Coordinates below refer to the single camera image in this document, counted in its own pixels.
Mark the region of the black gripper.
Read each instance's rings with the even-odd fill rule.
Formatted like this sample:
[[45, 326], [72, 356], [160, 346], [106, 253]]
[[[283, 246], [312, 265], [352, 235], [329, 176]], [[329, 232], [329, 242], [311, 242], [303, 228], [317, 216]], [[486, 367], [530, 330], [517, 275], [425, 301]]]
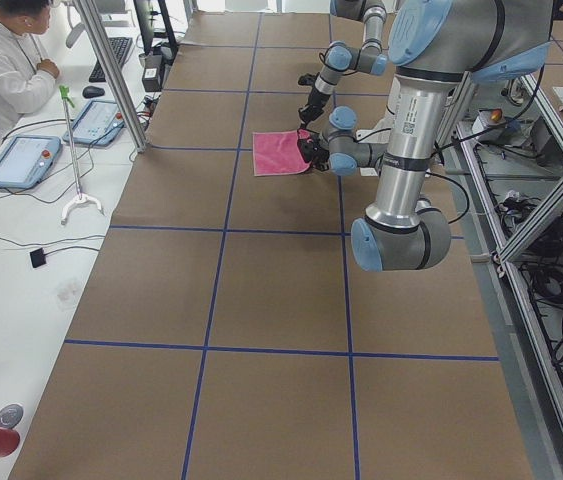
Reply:
[[327, 171], [329, 166], [329, 151], [321, 146], [318, 136], [311, 135], [305, 142], [298, 142], [297, 148], [302, 159], [313, 169]]
[[298, 110], [301, 129], [308, 127], [311, 118], [319, 118], [323, 114], [330, 97], [329, 93], [323, 93], [316, 87], [311, 89], [306, 105]]

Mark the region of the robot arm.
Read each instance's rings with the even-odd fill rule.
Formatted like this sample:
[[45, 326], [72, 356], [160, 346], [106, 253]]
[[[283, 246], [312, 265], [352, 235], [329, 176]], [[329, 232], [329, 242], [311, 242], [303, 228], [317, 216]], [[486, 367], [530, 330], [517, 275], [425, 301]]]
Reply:
[[302, 128], [307, 128], [324, 113], [344, 75], [361, 72], [382, 76], [388, 64], [382, 45], [388, 12], [382, 1], [331, 1], [330, 14], [362, 23], [363, 41], [360, 47], [333, 41], [320, 56], [321, 70], [298, 80], [299, 84], [311, 87], [306, 104], [298, 110]]
[[330, 44], [307, 103], [303, 124], [327, 111], [327, 102], [347, 71], [381, 75], [395, 68], [399, 86], [387, 114], [384, 143], [362, 143], [347, 107], [328, 113], [319, 135], [325, 161], [344, 176], [365, 167], [379, 171], [375, 200], [351, 227], [357, 264], [366, 271], [421, 270], [446, 256], [450, 228], [421, 189], [449, 93], [469, 76], [476, 83], [532, 73], [546, 61], [553, 5], [549, 1], [407, 1], [389, 20], [379, 1], [334, 1], [333, 15], [364, 26], [364, 42]]

